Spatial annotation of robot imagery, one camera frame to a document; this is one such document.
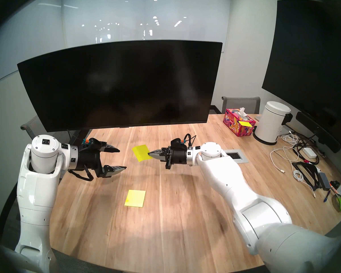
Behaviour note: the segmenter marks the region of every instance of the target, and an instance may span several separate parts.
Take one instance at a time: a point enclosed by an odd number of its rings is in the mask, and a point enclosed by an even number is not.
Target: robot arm
[[[115,147],[94,138],[81,146],[60,143],[48,135],[37,136],[26,146],[18,178],[17,199],[20,210],[20,239],[15,251],[38,267],[38,272],[57,272],[56,258],[49,241],[49,221],[52,214],[61,170],[92,181],[88,171],[97,177],[109,178],[125,166],[101,165],[100,152],[119,152]],[[86,170],[87,176],[74,172]]]
[[[249,187],[239,165],[219,144],[187,148],[181,147],[183,143],[174,139],[168,148],[149,155],[166,162],[167,169],[172,164],[198,165],[205,180],[233,211],[233,223],[250,254],[259,254],[271,272],[319,272],[323,268],[341,237],[328,238],[293,225],[280,202]]]

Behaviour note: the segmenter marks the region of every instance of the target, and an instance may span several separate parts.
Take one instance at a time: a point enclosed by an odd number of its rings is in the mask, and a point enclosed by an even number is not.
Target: white cable
[[[298,137],[297,137],[297,135],[293,135],[291,132],[290,132],[290,134],[289,135],[283,135],[283,136],[280,136],[280,138],[283,140],[283,141],[285,141],[285,142],[287,142],[288,144],[292,144],[293,146],[295,145],[295,144],[297,144],[298,143]]]
[[[296,138],[295,138],[295,136],[294,136],[292,133],[290,133],[289,135],[281,136],[281,139],[282,139],[283,141],[289,143],[289,144],[292,144],[293,146],[294,146],[294,145],[297,143],[297,141],[298,141],[298,137],[296,136]],[[296,162],[296,161],[298,161],[298,159],[299,159],[299,154],[298,154],[297,150],[296,150],[293,146],[291,146],[291,147],[284,146],[283,148],[276,148],[276,149],[273,149],[273,150],[270,152],[270,160],[272,161],[272,163],[273,163],[273,165],[275,166],[275,168],[277,168],[277,169],[278,169],[280,172],[282,172],[282,173],[285,173],[285,171],[282,170],[282,169],[280,169],[280,168],[278,168],[278,167],[275,165],[275,163],[274,163],[274,161],[273,161],[273,158],[272,158],[272,153],[275,152],[277,155],[279,155],[279,156],[282,157],[283,159],[288,160],[289,163],[291,164],[291,168],[292,168],[292,172],[293,172],[293,177],[294,177],[298,182],[304,183],[304,184],[306,184],[308,187],[310,187],[311,190],[312,190],[312,193],[313,193],[314,198],[316,198],[316,195],[315,195],[315,193],[314,193],[312,187],[311,187],[310,185],[308,185],[306,182],[303,181],[303,180],[304,180],[304,179],[303,179],[303,174],[302,174],[300,171],[294,170],[294,169],[293,169],[292,162]],[[293,149],[293,150],[295,150],[295,151],[297,152],[297,158],[294,159],[294,160],[290,160],[290,159],[288,158],[286,152],[285,152],[286,150],[290,150],[290,149]],[[282,151],[284,152],[284,154],[285,154],[285,157],[282,156],[280,153],[278,153],[278,150],[282,150]]]

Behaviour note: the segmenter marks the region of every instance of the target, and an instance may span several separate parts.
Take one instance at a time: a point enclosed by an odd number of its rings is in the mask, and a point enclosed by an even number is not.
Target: whiteboard
[[[201,40],[225,49],[231,0],[63,0],[67,47],[127,40]]]

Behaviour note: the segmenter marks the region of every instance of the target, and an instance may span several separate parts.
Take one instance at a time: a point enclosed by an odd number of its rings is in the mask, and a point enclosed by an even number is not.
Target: table surface
[[[262,265],[248,253],[232,223],[223,198],[211,189],[197,166],[173,165],[150,159],[138,162],[132,148],[146,144],[150,151],[167,147],[174,138],[197,135],[194,146],[216,142],[224,150],[241,149],[249,163],[240,167],[253,191],[280,201],[293,224],[326,234],[339,221],[326,191],[297,182],[288,161],[273,156],[275,146],[253,136],[236,137],[222,123],[223,115],[207,123],[95,129],[89,137],[106,141],[120,153],[101,153],[102,164],[127,166],[108,179],[87,182],[68,172],[59,184],[50,219],[51,246],[78,259],[129,272],[233,272]],[[290,150],[287,154],[295,158]],[[328,159],[318,167],[329,181],[341,175]],[[124,206],[129,189],[145,190],[144,207]]]

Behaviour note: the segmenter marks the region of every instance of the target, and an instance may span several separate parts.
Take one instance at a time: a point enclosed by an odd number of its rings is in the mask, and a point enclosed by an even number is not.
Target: curved monitor
[[[93,44],[18,64],[47,132],[207,122],[222,43]]]
[[[341,26],[323,3],[278,1],[263,89],[302,111],[316,122],[312,126],[322,127],[341,144]]]

